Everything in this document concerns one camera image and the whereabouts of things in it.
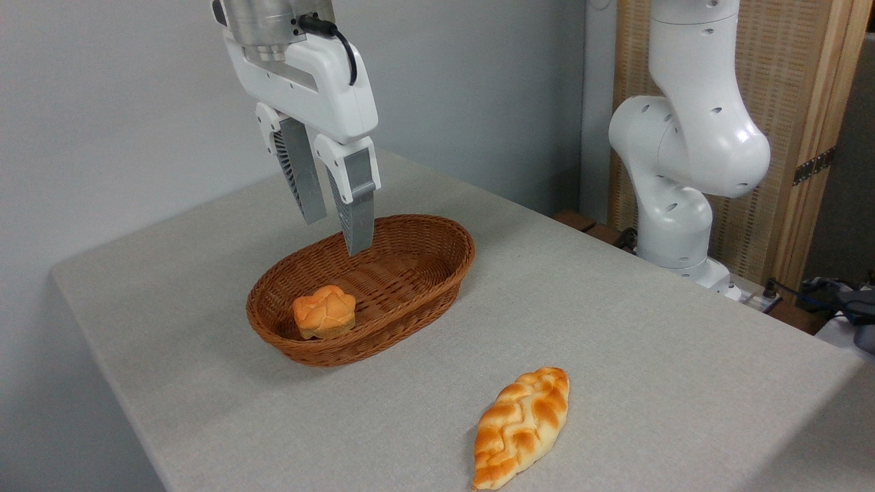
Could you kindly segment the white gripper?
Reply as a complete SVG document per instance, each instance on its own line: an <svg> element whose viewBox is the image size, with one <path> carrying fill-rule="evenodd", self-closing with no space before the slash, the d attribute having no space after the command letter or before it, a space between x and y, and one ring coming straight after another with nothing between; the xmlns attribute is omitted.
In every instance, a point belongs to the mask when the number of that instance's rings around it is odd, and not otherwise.
<svg viewBox="0 0 875 492"><path fill-rule="evenodd" d="M324 134L314 145L327 169L348 256L370 248L381 178L367 136L379 118L362 56L353 51L358 76L352 86L347 52L336 38L309 36L287 46L284 60L265 61L250 59L254 47L238 43L230 31L223 37L241 85L259 100L260 133L304 221L313 224L326 216L307 125Z"/></svg>

